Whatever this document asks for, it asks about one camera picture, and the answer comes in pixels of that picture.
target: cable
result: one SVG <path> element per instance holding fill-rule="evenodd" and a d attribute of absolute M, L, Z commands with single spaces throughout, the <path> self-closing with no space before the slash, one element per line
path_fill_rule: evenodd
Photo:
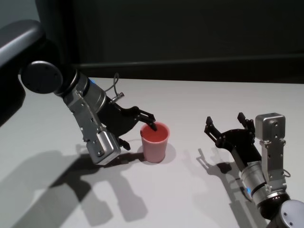
<path fill-rule="evenodd" d="M 115 94 L 116 94 L 116 96 L 118 96 L 118 92 L 116 90 L 116 84 L 117 84 L 118 80 L 119 80 L 119 73 L 115 73 L 114 78 L 113 78 L 113 85 L 110 86 L 108 89 L 106 89 L 105 92 L 109 91 L 110 89 L 112 89 L 114 87 Z"/>

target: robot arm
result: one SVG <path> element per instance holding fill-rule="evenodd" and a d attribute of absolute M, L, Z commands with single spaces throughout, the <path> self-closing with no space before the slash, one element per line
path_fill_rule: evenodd
<path fill-rule="evenodd" d="M 268 228 L 294 228 L 304 224 L 304 203 L 290 200 L 286 193 L 283 169 L 283 147 L 285 145 L 285 117 L 271 113 L 253 120 L 239 113 L 239 122 L 244 129 L 220 133 L 210 117 L 205 133 L 218 148 L 228 150 L 239 170 L 245 188 L 261 215 L 268 220 Z M 254 146 L 255 135 L 262 145 L 262 156 Z"/>
<path fill-rule="evenodd" d="M 124 109 L 77 69 L 60 64 L 57 47 L 46 39 L 39 22 L 19 21 L 0 29 L 0 91 L 4 110 L 0 126 L 22 105 L 26 88 L 55 93 L 74 115 L 93 163 L 105 165 L 130 145 L 120 138 L 138 121 L 156 129 L 153 114 L 138 107 Z"/>

